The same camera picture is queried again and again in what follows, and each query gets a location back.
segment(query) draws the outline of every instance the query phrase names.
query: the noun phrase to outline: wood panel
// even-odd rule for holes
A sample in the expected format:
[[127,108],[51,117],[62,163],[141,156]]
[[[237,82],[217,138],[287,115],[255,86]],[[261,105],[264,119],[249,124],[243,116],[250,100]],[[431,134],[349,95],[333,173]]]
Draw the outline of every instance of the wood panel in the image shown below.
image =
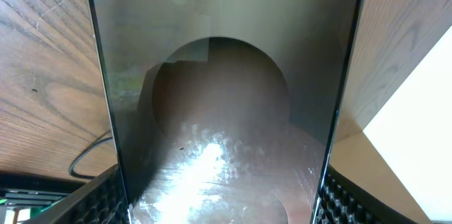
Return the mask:
[[452,0],[364,0],[336,141],[371,121],[452,25]]
[[364,133],[337,142],[330,164],[340,174],[402,215],[416,223],[432,223]]
[[[86,0],[0,0],[0,170],[71,178],[109,129]],[[112,145],[77,171],[115,164]]]

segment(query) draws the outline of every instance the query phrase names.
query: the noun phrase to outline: tempered glass panel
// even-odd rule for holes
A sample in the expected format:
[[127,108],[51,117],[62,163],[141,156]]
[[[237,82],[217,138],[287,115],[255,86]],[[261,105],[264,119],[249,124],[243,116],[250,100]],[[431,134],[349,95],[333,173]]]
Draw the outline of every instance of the tempered glass panel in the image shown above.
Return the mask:
[[308,223],[356,0],[90,0],[137,223]]

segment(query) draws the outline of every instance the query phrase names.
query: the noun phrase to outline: wooden table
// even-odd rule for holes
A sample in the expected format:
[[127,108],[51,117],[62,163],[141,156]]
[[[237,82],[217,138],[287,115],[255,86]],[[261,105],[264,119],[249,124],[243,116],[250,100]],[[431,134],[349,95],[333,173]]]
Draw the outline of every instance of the wooden table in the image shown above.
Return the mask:
[[[359,133],[452,25],[452,0],[365,0],[338,138]],[[0,170],[73,179],[109,129],[86,0],[0,0]],[[98,175],[114,147],[77,171]]]

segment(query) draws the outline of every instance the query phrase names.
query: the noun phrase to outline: cable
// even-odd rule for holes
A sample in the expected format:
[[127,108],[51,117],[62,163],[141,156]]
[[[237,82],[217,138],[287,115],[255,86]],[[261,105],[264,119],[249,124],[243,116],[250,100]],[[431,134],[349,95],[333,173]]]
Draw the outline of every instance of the cable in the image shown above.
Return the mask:
[[75,178],[81,178],[81,179],[94,179],[95,177],[90,176],[90,175],[81,175],[78,174],[76,171],[74,171],[74,167],[77,165],[78,161],[80,161],[83,156],[85,156],[87,153],[89,153],[92,149],[100,146],[101,144],[108,142],[110,140],[113,139],[113,137],[107,137],[107,138],[103,138],[105,135],[107,135],[110,132],[110,130],[106,131],[105,133],[103,133],[102,135],[100,135],[98,138],[96,138],[87,148],[85,148],[85,150],[83,150],[75,160],[73,160],[73,162],[71,163],[71,166],[69,167],[69,174],[72,177]]

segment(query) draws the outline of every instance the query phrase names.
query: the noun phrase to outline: wooden board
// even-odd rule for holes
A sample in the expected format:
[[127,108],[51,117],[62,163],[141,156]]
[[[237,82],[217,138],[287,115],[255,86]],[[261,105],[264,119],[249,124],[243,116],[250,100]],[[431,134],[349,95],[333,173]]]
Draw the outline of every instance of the wooden board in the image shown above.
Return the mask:
[[452,0],[364,0],[336,141],[362,131],[452,25]]
[[416,223],[432,223],[364,133],[337,142],[330,164],[340,174],[402,215]]
[[[0,0],[0,170],[71,178],[109,130],[86,0]],[[77,171],[115,164],[112,145]]]

